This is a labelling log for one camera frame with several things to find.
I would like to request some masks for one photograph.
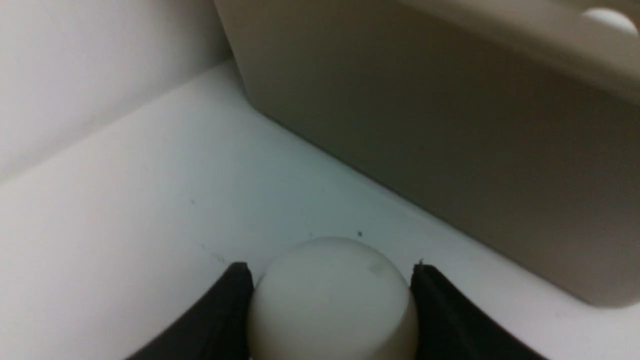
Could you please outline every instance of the beige plastic wall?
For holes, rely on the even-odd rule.
[[[465,3],[216,0],[259,110],[574,295],[638,301],[640,109],[612,95],[638,94],[635,39],[575,20],[609,61]]]

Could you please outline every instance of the ping pong ball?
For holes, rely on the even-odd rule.
[[[634,35],[635,37],[638,36],[638,29],[634,22],[619,11],[609,8],[591,8],[582,13],[582,16],[588,17],[622,32]]]
[[[253,360],[413,360],[418,344],[400,271],[345,238],[308,241],[269,265],[247,324]]]

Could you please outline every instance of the rounded object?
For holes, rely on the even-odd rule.
[[[253,294],[248,342],[253,360],[413,360],[417,312],[383,254],[321,238],[269,265]]]
[[[582,13],[582,16],[588,17],[602,24],[608,25],[622,32],[638,36],[638,29],[634,22],[625,14],[609,9],[609,8],[590,8]]]

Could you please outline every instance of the white wall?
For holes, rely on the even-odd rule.
[[[229,53],[212,0],[0,1],[0,181]]]

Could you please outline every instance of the white table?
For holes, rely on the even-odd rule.
[[[587,306],[287,132],[231,62],[3,183],[0,236],[2,359],[123,359],[230,262],[318,236],[407,279],[424,258],[551,360],[640,356],[640,306]]]

